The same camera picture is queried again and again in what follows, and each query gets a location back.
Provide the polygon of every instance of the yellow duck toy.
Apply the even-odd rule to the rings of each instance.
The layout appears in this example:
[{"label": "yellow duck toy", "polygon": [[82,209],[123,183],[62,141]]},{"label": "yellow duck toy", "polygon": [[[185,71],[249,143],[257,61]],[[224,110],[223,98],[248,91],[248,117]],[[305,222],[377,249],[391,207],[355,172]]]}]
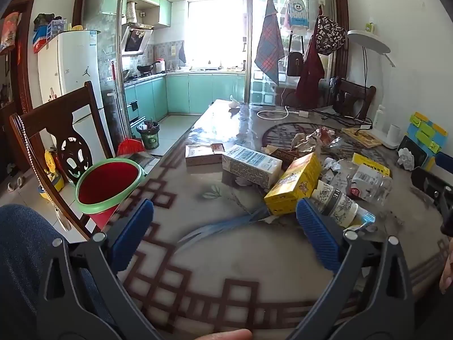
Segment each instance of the yellow duck toy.
[{"label": "yellow duck toy", "polygon": [[[61,174],[57,171],[54,158],[49,151],[46,150],[44,158],[46,160],[46,165],[49,168],[49,170],[45,169],[44,171],[46,172],[55,189],[59,192],[64,187],[64,180]],[[49,200],[49,197],[47,196],[45,190],[41,188],[41,186],[38,186],[38,191],[43,198]]]}]

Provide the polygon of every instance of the yellow package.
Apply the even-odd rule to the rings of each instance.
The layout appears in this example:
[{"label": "yellow package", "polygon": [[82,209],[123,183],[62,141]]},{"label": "yellow package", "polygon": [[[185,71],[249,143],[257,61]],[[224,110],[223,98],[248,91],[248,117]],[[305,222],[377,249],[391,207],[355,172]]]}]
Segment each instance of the yellow package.
[{"label": "yellow package", "polygon": [[352,156],[352,162],[357,163],[358,165],[365,165],[371,167],[373,170],[380,172],[382,175],[390,176],[390,169],[381,165],[380,163],[374,162],[369,158],[362,156],[361,154],[354,153]]},{"label": "yellow package", "polygon": [[315,153],[295,160],[264,197],[271,213],[279,216],[295,212],[297,201],[313,193],[320,173],[321,163]]}]

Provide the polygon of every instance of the red bucket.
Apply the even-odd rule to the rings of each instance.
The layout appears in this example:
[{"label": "red bucket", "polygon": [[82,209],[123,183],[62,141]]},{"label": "red bucket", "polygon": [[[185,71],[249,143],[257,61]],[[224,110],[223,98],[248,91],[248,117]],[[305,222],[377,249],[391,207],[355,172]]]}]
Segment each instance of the red bucket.
[{"label": "red bucket", "polygon": [[128,159],[108,159],[90,167],[76,187],[80,210],[103,228],[116,207],[144,178],[144,171]]}]

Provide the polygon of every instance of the wooden chair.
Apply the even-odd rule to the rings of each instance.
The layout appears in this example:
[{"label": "wooden chair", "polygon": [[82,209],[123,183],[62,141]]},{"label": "wooden chair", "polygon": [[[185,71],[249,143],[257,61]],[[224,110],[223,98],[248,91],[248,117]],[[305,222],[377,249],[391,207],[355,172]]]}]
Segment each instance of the wooden chair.
[{"label": "wooden chair", "polygon": [[329,101],[334,105],[334,110],[344,116],[355,116],[354,104],[361,99],[363,105],[357,118],[365,120],[375,94],[376,87],[374,86],[365,88],[345,79],[330,79]]},{"label": "wooden chair", "polygon": [[[82,174],[93,164],[91,152],[87,142],[74,130],[72,126],[72,113],[86,105],[90,105],[91,115],[93,117],[94,125],[96,127],[101,146],[104,150],[104,154],[107,158],[112,158],[112,151],[108,145],[106,133],[104,132],[104,128],[101,123],[101,117],[99,116],[93,87],[90,81],[86,82],[82,88],[58,97],[53,101],[45,103],[20,116],[28,139],[35,134],[38,134],[43,129],[46,129],[47,132],[56,138],[57,154],[60,164],[67,177],[70,178],[75,184]],[[22,126],[19,122],[19,116],[17,114],[11,115],[10,122],[17,141],[29,161],[27,148],[21,135]],[[86,239],[90,239],[92,234],[99,232],[100,229],[98,227],[95,227],[93,233],[87,229],[86,225],[90,220],[89,216],[82,215],[79,219],[69,208],[60,196],[60,193],[58,193],[52,185],[50,179],[47,177],[41,164],[44,160],[38,160],[33,149],[30,150],[30,156],[33,160],[33,164],[35,165],[36,172],[38,173],[42,186],[71,224]],[[69,160],[72,160],[71,163],[73,165],[75,164],[75,167],[68,163]]]}]

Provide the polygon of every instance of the blue jeans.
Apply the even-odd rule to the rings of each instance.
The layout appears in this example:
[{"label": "blue jeans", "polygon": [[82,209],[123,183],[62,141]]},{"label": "blue jeans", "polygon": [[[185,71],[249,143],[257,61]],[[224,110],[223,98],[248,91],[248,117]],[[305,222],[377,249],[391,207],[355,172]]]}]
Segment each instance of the blue jeans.
[{"label": "blue jeans", "polygon": [[[17,204],[0,207],[0,338],[38,339],[36,311],[42,266],[55,238],[65,238],[39,213]],[[82,277],[98,315],[109,320],[87,270]]]}]

